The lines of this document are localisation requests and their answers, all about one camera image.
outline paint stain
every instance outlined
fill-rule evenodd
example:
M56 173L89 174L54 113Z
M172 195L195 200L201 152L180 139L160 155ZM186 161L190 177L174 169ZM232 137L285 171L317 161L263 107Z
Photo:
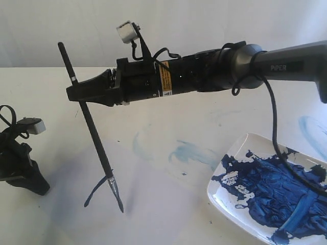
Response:
M310 116L300 117L298 123L308 143L327 161L327 127Z
M133 139L133 151L136 155L141 157L144 160L153 160L151 153L145 151L139 142L139 132L136 133Z
M219 163L218 154L215 153L213 150L204 149L198 147L195 144L188 143L182 140L178 140L177 142L181 143L180 146L176 148L169 155L169 161L172 162L172 157L176 157L181 162L188 162L190 159L198 162L202 162L206 165L209 165L214 171Z
M287 159L297 152L288 149ZM235 208L247 208L250 216L262 226L277 230L270 240L275 244L289 244L290 239L311 235L324 235L327 239L327 198L308 189L284 167L276 155L259 158L251 151L246 156L251 162L237 161L225 155L222 165L226 173L213 176L238 201ZM317 187L325 181L326 170L321 165L305 171L303 166L292 164L292 169Z

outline white tabletop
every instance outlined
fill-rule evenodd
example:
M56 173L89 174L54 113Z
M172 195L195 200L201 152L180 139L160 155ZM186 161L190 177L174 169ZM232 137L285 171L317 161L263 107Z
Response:
M105 68L76 68L79 81ZM265 86L175 95L113 108L89 104L116 176L125 213L107 184L83 202L104 176L78 103L70 102L65 68L0 68L1 104L17 119L44 120L32 135L31 158L51 191L40 197L1 183L1 244L261 244L209 205L206 186L232 143L247 132L271 137ZM310 82L271 81L278 107L278 142L324 159L299 126L303 116L323 125L327 107Z

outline white plate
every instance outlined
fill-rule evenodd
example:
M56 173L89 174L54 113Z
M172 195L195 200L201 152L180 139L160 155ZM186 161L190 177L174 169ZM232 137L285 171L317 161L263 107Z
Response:
M324 179L325 162L279 147L293 167L304 167L298 173L316 177L316 183ZM267 244L327 244L327 198L278 164L269 139L256 134L239 138L215 170L207 194L226 217Z

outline orange label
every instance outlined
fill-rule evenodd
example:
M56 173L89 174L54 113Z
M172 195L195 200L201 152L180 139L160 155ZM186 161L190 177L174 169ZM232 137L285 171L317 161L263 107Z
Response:
M168 61L162 61L162 64L169 68ZM163 68L161 65L159 65L159 72L163 96L172 95L172 78L170 76L170 72Z

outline small camera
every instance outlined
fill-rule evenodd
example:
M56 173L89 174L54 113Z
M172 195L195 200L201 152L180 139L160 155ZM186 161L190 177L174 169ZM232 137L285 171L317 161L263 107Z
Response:
M118 34L121 37L123 43L130 43L131 41L138 39L138 35L134 27L140 30L138 25L135 25L130 21L127 21L117 27Z

